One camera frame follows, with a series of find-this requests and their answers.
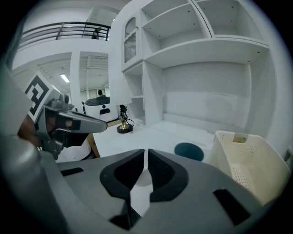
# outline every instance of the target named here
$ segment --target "black slot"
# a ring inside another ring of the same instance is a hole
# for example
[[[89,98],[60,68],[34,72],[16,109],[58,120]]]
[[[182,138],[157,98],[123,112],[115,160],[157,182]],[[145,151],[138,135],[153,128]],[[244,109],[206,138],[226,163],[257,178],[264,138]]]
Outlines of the black slot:
[[[250,217],[250,214],[226,189],[216,190],[214,194],[235,226]]]
[[[100,115],[107,114],[107,113],[110,113],[110,109],[109,108],[100,110]]]
[[[76,173],[79,173],[79,172],[82,172],[82,171],[83,171],[82,168],[76,167],[76,168],[72,168],[72,169],[68,169],[68,170],[62,170],[61,174],[63,176],[70,176],[70,175],[73,175],[73,174],[76,174]]]

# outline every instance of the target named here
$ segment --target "ceiling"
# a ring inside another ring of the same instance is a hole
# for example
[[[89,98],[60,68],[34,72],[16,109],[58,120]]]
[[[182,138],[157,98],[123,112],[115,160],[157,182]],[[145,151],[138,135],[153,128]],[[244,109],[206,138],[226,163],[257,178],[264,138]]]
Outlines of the ceiling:
[[[70,92],[70,83],[65,83],[60,74],[65,74],[70,81],[71,57],[56,58],[44,63],[31,64],[22,71],[12,72],[13,80],[21,88],[25,89],[36,71],[54,85],[61,93]],[[80,59],[80,89],[95,89],[109,86],[108,58],[101,56],[82,56]]]

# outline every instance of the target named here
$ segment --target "white shelf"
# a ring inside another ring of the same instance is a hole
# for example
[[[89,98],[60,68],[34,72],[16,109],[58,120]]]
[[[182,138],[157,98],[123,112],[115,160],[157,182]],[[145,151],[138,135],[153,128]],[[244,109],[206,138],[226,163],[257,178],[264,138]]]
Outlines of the white shelf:
[[[234,37],[265,43],[256,23],[236,0],[202,0],[196,2],[207,18],[212,36]]]
[[[266,45],[249,40],[209,38],[168,47],[147,57],[146,61],[161,68],[198,62],[249,64],[266,51]]]
[[[197,16],[189,3],[164,12],[143,26],[145,30],[160,40],[199,27]]]
[[[141,96],[132,96],[131,98],[143,98],[144,96],[141,95]]]
[[[148,15],[149,18],[154,18],[172,8],[187,3],[187,0],[153,0],[142,11]]]
[[[125,74],[130,74],[130,75],[140,75],[140,76],[142,76],[142,63],[134,65],[133,67],[131,67],[128,70],[126,70],[124,73]]]

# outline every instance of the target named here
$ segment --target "perforated basket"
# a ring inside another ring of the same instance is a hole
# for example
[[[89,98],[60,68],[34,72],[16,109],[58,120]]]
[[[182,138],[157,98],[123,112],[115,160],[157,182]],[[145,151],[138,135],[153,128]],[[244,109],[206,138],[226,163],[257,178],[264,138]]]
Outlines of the perforated basket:
[[[250,190],[262,204],[279,196],[290,177],[288,166],[269,143],[250,134],[238,138],[217,131],[208,164]]]

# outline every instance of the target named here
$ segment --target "white pillar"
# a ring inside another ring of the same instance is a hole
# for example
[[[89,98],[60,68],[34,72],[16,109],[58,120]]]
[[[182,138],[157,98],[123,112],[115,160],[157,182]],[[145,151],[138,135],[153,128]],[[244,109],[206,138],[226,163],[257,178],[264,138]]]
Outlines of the white pillar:
[[[80,52],[74,51],[71,54],[70,62],[70,94],[71,103],[74,105],[73,110],[83,113],[81,106],[81,89],[79,84],[79,66],[80,66]]]

